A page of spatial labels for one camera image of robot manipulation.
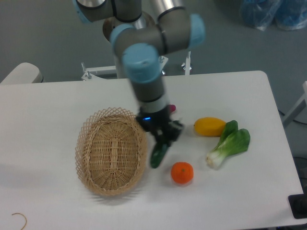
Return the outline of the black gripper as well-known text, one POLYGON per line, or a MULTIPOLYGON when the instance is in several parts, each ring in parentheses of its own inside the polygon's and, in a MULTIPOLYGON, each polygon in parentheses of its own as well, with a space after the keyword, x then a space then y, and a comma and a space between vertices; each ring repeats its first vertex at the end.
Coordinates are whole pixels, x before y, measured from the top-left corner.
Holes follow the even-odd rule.
POLYGON ((165 142, 167 146, 171 146, 177 141, 184 125, 180 120, 170 119, 170 105, 166 105, 162 110, 148 113, 140 107, 136 116, 136 121, 145 132, 150 132, 156 143, 165 142))

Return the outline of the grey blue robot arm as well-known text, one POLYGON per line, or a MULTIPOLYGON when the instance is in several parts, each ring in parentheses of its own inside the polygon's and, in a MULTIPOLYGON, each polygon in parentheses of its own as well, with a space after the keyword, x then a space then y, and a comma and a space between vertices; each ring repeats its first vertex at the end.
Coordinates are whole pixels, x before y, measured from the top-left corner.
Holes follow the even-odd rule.
POLYGON ((157 143, 170 146, 182 124, 170 117, 160 57, 200 45, 205 25, 198 14, 189 14, 181 0, 153 0, 157 24, 138 28, 142 17, 139 0, 75 0, 73 5, 84 22, 110 17, 119 21, 109 41, 118 68, 130 80, 140 106, 136 119, 157 143))

